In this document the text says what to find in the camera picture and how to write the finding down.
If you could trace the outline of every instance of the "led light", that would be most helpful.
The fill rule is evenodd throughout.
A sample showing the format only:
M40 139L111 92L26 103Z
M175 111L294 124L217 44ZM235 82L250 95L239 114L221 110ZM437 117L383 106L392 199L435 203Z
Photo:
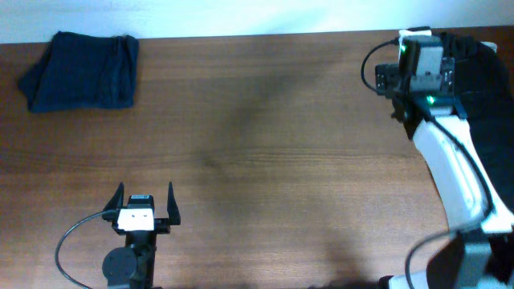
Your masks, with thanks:
M427 96L426 102L428 102L429 105L432 105L435 102L435 98L433 96Z

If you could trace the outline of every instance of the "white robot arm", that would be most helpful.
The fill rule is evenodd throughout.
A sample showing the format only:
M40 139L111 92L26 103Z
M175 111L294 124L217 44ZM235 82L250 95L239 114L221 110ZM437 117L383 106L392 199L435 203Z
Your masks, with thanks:
M512 288L512 268L506 269L510 274L502 280L486 270L498 254L497 238L504 241L501 246L512 247L514 214L496 192L475 151L467 114L454 94L455 60L443 57L442 41L430 30L400 31L400 37L387 44L399 45L399 63L377 66L377 88L372 89L393 101L392 117L410 128L410 138L426 160L443 201L449 231L420 242L406 260L406 275L387 278L382 286ZM443 236L454 237L432 258L426 271L411 275L414 252Z

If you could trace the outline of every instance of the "black cloth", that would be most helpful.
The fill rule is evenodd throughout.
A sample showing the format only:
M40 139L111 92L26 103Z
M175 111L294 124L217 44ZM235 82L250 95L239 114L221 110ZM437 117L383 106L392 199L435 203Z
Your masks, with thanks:
M129 108L134 104L139 42L57 33L43 57L18 82L31 112Z
M491 48L473 38L440 36L444 56L455 58L455 94L468 114L475 150L496 192L514 211L514 100L508 70Z

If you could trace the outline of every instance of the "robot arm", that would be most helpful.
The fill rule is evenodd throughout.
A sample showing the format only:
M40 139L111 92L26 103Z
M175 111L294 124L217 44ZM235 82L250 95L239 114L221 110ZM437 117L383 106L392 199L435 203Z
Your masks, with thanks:
M388 288L512 287L514 215L475 151L467 113L454 92L455 60L443 57L441 39L430 31L400 31L398 44L399 63L375 69L377 93L393 101L392 117L425 158L450 231L457 234L426 271L408 276L412 284L408 258L406 276L391 278Z
M132 195L123 207L124 186L120 184L104 211L113 214L102 218L112 223L112 228L125 235L125 246L116 248L105 256L102 271L112 289L150 289L153 286L153 266L159 234L169 234L170 226L181 223L180 213L173 195L173 185L168 188L168 218L154 218L153 197Z

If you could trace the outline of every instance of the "wooden table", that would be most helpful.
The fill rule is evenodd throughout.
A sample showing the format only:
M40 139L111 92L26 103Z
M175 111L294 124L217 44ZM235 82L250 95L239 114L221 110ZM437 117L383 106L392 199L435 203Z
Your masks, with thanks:
M458 31L499 44L514 75L513 28ZM367 90L361 61L396 31L141 40L136 105L30 114L15 80L43 44L0 46L0 287L70 288L60 236L102 210L120 181L182 225L159 236L154 283L308 287L401 274L420 238L446 227L424 160ZM394 62L388 47L369 62ZM122 246L90 222L61 251L105 287ZM437 249L418 254L421 269Z

